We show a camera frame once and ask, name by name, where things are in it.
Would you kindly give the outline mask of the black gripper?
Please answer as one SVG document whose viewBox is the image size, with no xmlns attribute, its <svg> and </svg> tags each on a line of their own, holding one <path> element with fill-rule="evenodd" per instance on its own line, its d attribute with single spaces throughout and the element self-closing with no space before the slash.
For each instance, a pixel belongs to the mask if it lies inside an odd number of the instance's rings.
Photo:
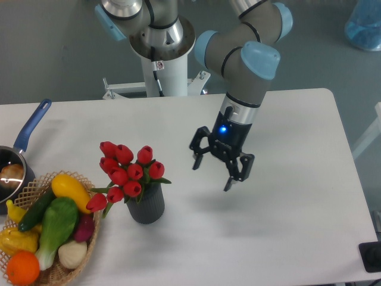
<svg viewBox="0 0 381 286">
<path fill-rule="evenodd" d="M 219 112 L 212 132 L 206 126 L 200 127 L 190 142 L 189 148 L 193 151 L 195 160 L 192 169 L 197 170 L 204 154 L 211 152 L 214 157 L 224 161 L 228 169 L 229 178 L 224 191 L 230 190 L 236 182 L 246 180 L 251 172 L 255 156 L 241 152 L 251 126 L 252 124 L 231 121 Z M 205 147 L 201 147 L 203 139 L 206 139 Z"/>
</svg>

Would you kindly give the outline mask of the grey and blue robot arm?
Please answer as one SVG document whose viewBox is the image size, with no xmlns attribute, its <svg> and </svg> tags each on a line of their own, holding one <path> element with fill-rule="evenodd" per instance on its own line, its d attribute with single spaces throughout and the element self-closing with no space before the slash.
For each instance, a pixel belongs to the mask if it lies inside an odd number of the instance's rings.
<svg viewBox="0 0 381 286">
<path fill-rule="evenodd" d="M 271 1 L 232 1 L 239 24 L 229 33 L 208 30 L 197 36 L 178 12 L 177 1 L 101 1 L 95 14 L 117 41 L 128 39 L 140 57 L 148 97 L 185 96 L 188 54 L 227 82 L 212 130 L 197 129 L 191 143 L 194 168 L 210 153 L 229 172 L 226 189 L 248 178 L 254 156 L 242 151 L 255 115 L 274 79 L 280 54 L 274 43 L 293 25 L 290 10 Z"/>
</svg>

